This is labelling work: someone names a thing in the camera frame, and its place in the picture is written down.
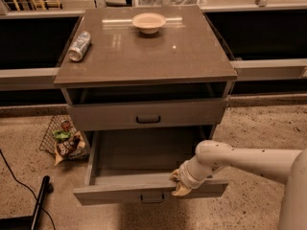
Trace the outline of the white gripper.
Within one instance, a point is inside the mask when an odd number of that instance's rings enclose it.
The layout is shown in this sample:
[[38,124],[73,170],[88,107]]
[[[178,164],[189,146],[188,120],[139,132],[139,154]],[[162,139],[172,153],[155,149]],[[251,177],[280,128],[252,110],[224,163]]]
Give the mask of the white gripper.
[[188,171],[188,162],[185,161],[180,165],[179,169],[171,172],[170,180],[178,182],[176,188],[172,191],[173,196],[186,196],[192,189],[197,189],[203,180],[197,180]]

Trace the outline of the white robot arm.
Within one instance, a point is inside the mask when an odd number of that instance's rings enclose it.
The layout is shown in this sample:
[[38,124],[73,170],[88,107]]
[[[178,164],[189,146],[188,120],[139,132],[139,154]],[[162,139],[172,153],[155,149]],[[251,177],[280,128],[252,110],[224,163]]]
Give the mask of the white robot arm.
[[307,229],[307,149],[239,149],[212,140],[171,173],[173,196],[186,196],[219,170],[233,167],[285,186],[278,230]]

